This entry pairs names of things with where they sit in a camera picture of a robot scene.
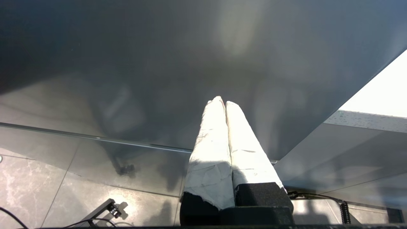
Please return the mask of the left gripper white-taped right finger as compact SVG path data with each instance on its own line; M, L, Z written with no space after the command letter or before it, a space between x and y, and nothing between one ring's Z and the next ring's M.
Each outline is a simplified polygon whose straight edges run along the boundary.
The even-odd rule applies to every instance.
M293 209L281 179L237 103L226 103L226 119L236 206Z

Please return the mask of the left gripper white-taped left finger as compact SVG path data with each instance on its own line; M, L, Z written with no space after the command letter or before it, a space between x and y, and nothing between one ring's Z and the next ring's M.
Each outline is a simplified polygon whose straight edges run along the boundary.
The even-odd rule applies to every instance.
M181 226L219 225L222 210L235 206L225 104L206 103L180 199Z

